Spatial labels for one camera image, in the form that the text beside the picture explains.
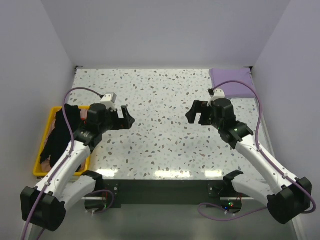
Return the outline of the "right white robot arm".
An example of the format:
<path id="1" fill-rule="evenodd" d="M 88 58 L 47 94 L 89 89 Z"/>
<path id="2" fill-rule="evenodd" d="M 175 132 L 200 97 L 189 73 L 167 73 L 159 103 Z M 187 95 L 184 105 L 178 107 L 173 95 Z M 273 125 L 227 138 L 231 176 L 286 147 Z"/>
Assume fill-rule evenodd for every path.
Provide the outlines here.
<path id="1" fill-rule="evenodd" d="M 266 181 L 249 179 L 242 171 L 235 170 L 223 178 L 222 189 L 227 196 L 241 193 L 255 199 L 280 224 L 316 210 L 312 183 L 305 177 L 298 178 L 266 151 L 259 143 L 258 134 L 236 119 L 230 100 L 195 100 L 185 115 L 190 124 L 194 124 L 197 114 L 200 114 L 200 125 L 217 129 L 221 139 L 247 159 Z"/>

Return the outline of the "black t-shirt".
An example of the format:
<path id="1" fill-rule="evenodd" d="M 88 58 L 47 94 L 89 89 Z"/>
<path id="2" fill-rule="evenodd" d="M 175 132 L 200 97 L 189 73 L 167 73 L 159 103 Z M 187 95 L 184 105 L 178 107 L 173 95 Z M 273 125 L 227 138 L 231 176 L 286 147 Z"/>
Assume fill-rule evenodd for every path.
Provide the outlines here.
<path id="1" fill-rule="evenodd" d="M 71 127 L 72 133 L 78 129 L 81 119 L 81 110 L 77 105 L 65 104 L 65 113 Z M 47 143 L 40 155 L 40 163 L 49 159 L 49 165 L 52 168 L 65 152 L 71 141 L 69 128 L 67 127 L 63 110 L 56 112 L 54 129 L 47 139 Z"/>

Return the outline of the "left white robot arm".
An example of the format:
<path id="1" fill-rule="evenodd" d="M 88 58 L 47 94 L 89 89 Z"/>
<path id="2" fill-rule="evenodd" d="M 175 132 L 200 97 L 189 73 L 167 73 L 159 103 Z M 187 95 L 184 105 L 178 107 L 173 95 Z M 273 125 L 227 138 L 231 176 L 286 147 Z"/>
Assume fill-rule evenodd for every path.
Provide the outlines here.
<path id="1" fill-rule="evenodd" d="M 97 172 L 87 170 L 76 182 L 68 183 L 102 141 L 105 132 L 132 128 L 135 119 L 125 105 L 121 106 L 121 111 L 123 117 L 119 117 L 116 109 L 107 109 L 101 103 L 89 107 L 86 119 L 73 132 L 71 141 L 54 167 L 34 187 L 25 187 L 21 192 L 21 213 L 26 228 L 33 224 L 56 231 L 67 211 L 87 195 L 107 193 L 109 200 L 114 202 L 114 193 L 106 189 L 103 176 Z"/>

